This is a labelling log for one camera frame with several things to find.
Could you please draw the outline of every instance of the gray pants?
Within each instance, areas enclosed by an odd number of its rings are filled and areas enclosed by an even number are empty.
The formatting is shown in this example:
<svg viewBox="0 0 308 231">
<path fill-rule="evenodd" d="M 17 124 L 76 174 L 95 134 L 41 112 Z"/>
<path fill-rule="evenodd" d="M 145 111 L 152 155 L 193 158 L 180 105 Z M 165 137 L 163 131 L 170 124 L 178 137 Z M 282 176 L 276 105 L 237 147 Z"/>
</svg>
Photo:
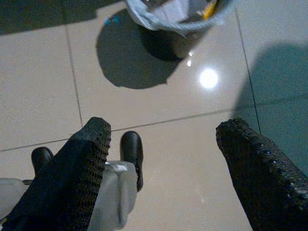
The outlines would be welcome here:
<svg viewBox="0 0 308 231">
<path fill-rule="evenodd" d="M 125 161 L 106 162 L 88 231 L 114 231 L 127 222 L 137 196 L 135 166 Z M 28 186 L 21 180 L 0 178 L 0 219 L 10 213 Z"/>
</svg>

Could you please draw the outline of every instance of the black leather shoe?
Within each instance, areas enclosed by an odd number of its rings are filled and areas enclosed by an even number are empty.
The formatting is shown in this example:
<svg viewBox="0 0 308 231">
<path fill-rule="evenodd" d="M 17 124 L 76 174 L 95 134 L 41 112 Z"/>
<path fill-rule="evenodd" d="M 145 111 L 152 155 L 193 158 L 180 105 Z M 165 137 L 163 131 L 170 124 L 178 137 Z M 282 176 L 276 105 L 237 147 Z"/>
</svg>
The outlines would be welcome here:
<svg viewBox="0 0 308 231">
<path fill-rule="evenodd" d="M 135 165 L 138 176 L 137 191 L 139 192 L 143 187 L 143 150 L 141 137 L 138 135 L 138 133 L 134 131 L 128 131 L 122 136 L 120 144 L 120 155 L 121 161 L 128 161 Z"/>
<path fill-rule="evenodd" d="M 53 154 L 49 148 L 39 147 L 34 149 L 31 155 L 31 161 L 35 175 L 37 175 L 39 170 L 44 167 L 52 158 Z"/>
</svg>

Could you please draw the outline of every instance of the trash bin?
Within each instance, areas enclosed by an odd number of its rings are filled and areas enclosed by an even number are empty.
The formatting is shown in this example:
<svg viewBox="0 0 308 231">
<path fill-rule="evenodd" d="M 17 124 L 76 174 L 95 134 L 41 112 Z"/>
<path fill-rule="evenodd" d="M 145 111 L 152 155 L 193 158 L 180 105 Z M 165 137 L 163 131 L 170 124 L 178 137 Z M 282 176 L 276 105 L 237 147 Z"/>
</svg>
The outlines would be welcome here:
<svg viewBox="0 0 308 231">
<path fill-rule="evenodd" d="M 234 2 L 217 0 L 211 17 L 196 21 L 193 19 L 194 14 L 208 4 L 207 0 L 169 0 L 160 7 L 162 12 L 149 10 L 149 1 L 157 0 L 126 0 L 126 3 L 129 15 L 140 25 L 143 45 L 150 54 L 162 60 L 185 58 L 203 34 L 212 25 L 222 22 L 226 14 L 233 10 Z M 168 9 L 178 10 L 180 13 L 168 17 Z"/>
</svg>

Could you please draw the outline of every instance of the yellow object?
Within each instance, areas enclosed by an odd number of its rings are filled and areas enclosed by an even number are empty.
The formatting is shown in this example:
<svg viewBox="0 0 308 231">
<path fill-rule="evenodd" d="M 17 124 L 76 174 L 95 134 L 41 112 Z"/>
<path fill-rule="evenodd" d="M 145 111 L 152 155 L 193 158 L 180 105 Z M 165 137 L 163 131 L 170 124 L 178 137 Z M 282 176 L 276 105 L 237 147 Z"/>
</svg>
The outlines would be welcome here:
<svg viewBox="0 0 308 231">
<path fill-rule="evenodd" d="M 203 19 L 207 20 L 209 17 L 211 17 L 215 11 L 217 0 L 211 0 L 205 7 L 203 11 Z"/>
</svg>

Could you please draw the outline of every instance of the tiled floor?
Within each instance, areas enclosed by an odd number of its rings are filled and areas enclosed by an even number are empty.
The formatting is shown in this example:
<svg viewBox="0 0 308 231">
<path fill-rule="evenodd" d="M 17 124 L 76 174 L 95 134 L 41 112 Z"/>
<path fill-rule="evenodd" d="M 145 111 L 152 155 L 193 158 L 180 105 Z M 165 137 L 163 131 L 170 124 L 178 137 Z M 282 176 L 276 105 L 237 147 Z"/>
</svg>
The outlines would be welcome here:
<svg viewBox="0 0 308 231">
<path fill-rule="evenodd" d="M 14 17 L 0 24 L 0 177 L 32 178 L 31 151 L 57 152 L 92 116 L 112 125 L 109 160 L 126 130 L 143 139 L 145 186 L 126 231 L 251 230 L 215 142 L 231 117 L 308 174 L 307 1 L 245 0 L 180 63 L 145 51 L 123 2 L 64 1 L 50 20 L 41 7 L 8 7 Z M 104 25 L 114 14 L 120 22 Z M 209 69 L 211 89 L 199 80 Z"/>
</svg>

